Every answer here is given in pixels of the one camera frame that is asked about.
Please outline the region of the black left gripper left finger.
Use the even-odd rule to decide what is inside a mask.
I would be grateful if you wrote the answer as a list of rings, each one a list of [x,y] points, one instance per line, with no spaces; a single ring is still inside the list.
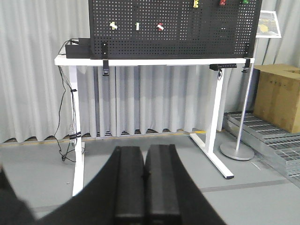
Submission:
[[[144,160],[139,147],[118,146],[120,168],[114,213],[116,225],[144,224]]]

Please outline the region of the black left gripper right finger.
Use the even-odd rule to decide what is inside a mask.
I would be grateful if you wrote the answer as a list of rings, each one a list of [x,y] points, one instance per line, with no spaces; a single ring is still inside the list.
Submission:
[[[146,156],[146,224],[179,225],[180,209],[169,145],[151,145]]]

